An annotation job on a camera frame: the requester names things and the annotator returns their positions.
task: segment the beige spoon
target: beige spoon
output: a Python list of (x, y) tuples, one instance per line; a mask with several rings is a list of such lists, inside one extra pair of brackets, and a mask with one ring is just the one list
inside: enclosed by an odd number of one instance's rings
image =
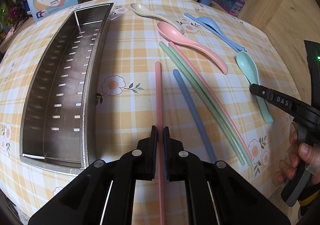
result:
[(181, 34), (184, 34), (183, 27), (177, 23), (174, 19), (167, 17), (163, 14), (154, 13), (149, 11), (145, 6), (139, 3), (131, 3), (130, 8), (133, 12), (142, 17), (155, 17), (164, 20), (165, 22), (169, 23), (171, 26), (175, 27)]

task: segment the plaid tablecloth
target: plaid tablecloth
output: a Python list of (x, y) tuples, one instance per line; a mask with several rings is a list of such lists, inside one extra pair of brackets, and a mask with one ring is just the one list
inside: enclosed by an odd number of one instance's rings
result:
[[(217, 123), (186, 81), (200, 113), (217, 158), (228, 162), (263, 195), (275, 190), (271, 174), (289, 145), (292, 119), (268, 105), (274, 122), (263, 121), (257, 100), (249, 92), (249, 82), (235, 62), (236, 52), (202, 26), (183, 16), (214, 19), (221, 30), (246, 47), (256, 61), (262, 85), (299, 98), (287, 67), (267, 36), (226, 13), (188, 0), (96, 0), (70, 7), (47, 17), (20, 33), (0, 64), (0, 188), (27, 215), (32, 215), (74, 177), (44, 171), (19, 159), (19, 134), (22, 110), (32, 75), (50, 39), (74, 9), (113, 2), (111, 22), (97, 88), (96, 131), (98, 157), (119, 159), (133, 150), (138, 140), (150, 135), (156, 124), (155, 62), (163, 69), (164, 125), (171, 137), (184, 148), (208, 161), (203, 142), (187, 104), (173, 77), (176, 68), (160, 49), (167, 41), (156, 30), (156, 19), (135, 15), (129, 5), (141, 3), (150, 10), (175, 18), (185, 36), (215, 51), (227, 63), (228, 75), (202, 53), (179, 46), (212, 87), (237, 125), (253, 155), (253, 167), (239, 164)], [(137, 181), (133, 224), (159, 224), (158, 179)], [(165, 183), (165, 211), (168, 224), (187, 224), (187, 205), (181, 182)]]

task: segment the metal tray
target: metal tray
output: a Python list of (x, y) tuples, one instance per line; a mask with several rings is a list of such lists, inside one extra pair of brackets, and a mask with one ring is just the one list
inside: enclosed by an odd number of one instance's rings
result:
[(20, 130), (20, 160), (79, 174), (96, 160), (95, 100), (113, 4), (72, 12), (32, 77)]

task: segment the hand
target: hand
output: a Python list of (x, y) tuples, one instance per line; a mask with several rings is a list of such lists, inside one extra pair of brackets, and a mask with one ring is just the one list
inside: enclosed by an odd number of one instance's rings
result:
[[(279, 171), (273, 176), (273, 184), (277, 187), (283, 187), (285, 179), (292, 179), (296, 174), (296, 167), (300, 163), (300, 159), (308, 164), (311, 164), (313, 159), (320, 159), (320, 150), (315, 150), (314, 147), (301, 143), (298, 147), (296, 145), (298, 140), (297, 132), (294, 131), (290, 138), (290, 147), (287, 150), (287, 155), (284, 160), (279, 162)], [(320, 172), (312, 175), (308, 186), (320, 183)]]

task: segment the mint green spoon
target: mint green spoon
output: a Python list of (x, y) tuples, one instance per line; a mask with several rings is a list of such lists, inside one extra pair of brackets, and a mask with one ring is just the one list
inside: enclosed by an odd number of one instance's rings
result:
[[(236, 62), (240, 70), (248, 79), (249, 83), (251, 84), (255, 83), (260, 85), (257, 66), (254, 60), (252, 59), (252, 57), (247, 52), (240, 51), (236, 56)], [(258, 96), (257, 96), (257, 99), (258, 99), (260, 111), (265, 123), (268, 123), (268, 124), (273, 123), (273, 118), (270, 115), (266, 101)]]

